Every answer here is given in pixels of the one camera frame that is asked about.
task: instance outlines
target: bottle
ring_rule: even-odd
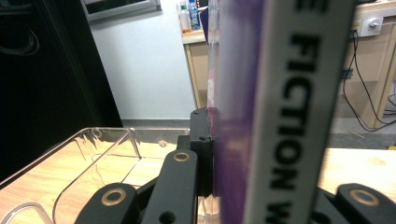
[[[199,30],[199,15],[198,15],[198,8],[195,4],[195,0],[189,0],[189,11],[190,11],[190,18],[191,18],[191,29],[192,30]]]
[[[180,25],[181,25],[181,33],[186,34],[191,32],[191,22],[190,22],[190,13],[187,10],[186,2],[180,2]]]

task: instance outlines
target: book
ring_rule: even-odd
[[[208,111],[222,223],[306,223],[355,3],[209,1]]]

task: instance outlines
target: wooden table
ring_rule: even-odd
[[[92,144],[86,138],[77,137],[67,142],[26,174],[5,187],[2,184],[0,217],[16,205],[37,202],[52,219],[57,202],[57,223],[73,223],[78,211],[99,188],[122,179],[138,188],[160,172],[164,156],[176,148],[173,144],[141,142],[139,159],[134,151],[135,141],[122,141]],[[335,193],[340,184],[352,182],[377,189],[396,202],[396,151],[327,149],[318,185]],[[206,210],[218,212],[216,207]],[[31,209],[14,219],[15,223],[37,223],[34,218],[39,217]]]

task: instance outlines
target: white book spine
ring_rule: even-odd
[[[307,223],[354,1],[268,0],[244,223]]]

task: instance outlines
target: cable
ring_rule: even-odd
[[[353,64],[353,62],[355,62],[356,69],[357,69],[357,71],[358,71],[359,77],[360,77],[361,82],[362,82],[362,84],[363,84],[363,86],[364,86],[364,89],[366,90],[366,93],[367,93],[367,95],[368,95],[368,97],[369,97],[370,104],[371,104],[371,106],[372,106],[373,112],[375,113],[374,105],[373,105],[373,102],[372,102],[372,100],[371,100],[370,93],[368,92],[368,90],[367,90],[367,88],[366,88],[366,86],[365,86],[365,84],[364,84],[364,81],[363,81],[362,78],[361,78],[361,74],[360,74],[360,72],[359,72],[359,68],[358,68],[358,64],[357,64],[357,60],[356,60],[356,51],[357,51],[358,45],[359,45],[359,34],[358,34],[358,32],[357,32],[356,30],[354,30],[354,31],[352,32],[352,38],[353,38],[354,53],[353,53],[353,57],[352,57],[352,60],[351,60],[351,62],[350,62],[350,64],[349,64],[349,67],[348,67],[348,70],[347,70],[347,71],[348,71],[348,73],[350,72],[350,69],[351,69],[351,67],[352,67],[352,64]],[[378,131],[378,130],[380,130],[380,129],[383,129],[383,128],[387,127],[387,126],[390,125],[390,124],[396,123],[396,120],[394,120],[394,121],[392,121],[392,122],[389,122],[389,123],[383,122],[382,120],[379,119],[378,115],[375,113],[376,119],[378,119],[381,123],[383,123],[383,124],[385,124],[385,125],[382,126],[382,127],[380,127],[380,128],[368,128],[368,127],[365,127],[365,126],[362,124],[361,118],[359,117],[358,113],[355,111],[355,109],[353,108],[353,106],[351,105],[351,103],[350,103],[350,102],[348,101],[348,99],[347,99],[347,95],[346,95],[346,81],[347,81],[347,76],[344,77],[344,83],[343,83],[343,94],[344,94],[344,97],[345,97],[345,99],[346,99],[347,104],[348,104],[349,107],[352,109],[352,112],[353,112],[353,114],[355,115],[355,117],[356,117],[356,119],[357,119],[359,125],[360,125],[365,131],[367,131],[367,132],[376,132],[376,131]]]
[[[394,103],[393,101],[390,100],[390,97],[395,96],[396,95],[396,83],[393,81],[393,94],[391,94],[390,96],[388,96],[388,101],[393,104],[394,106],[396,106],[396,103]],[[385,111],[388,112],[396,112],[396,110],[390,110],[390,109],[385,109]]]
[[[36,54],[40,49],[38,38],[31,29],[28,30],[27,35],[28,41],[24,47],[18,49],[8,49],[0,46],[0,53],[18,56],[30,56]]]

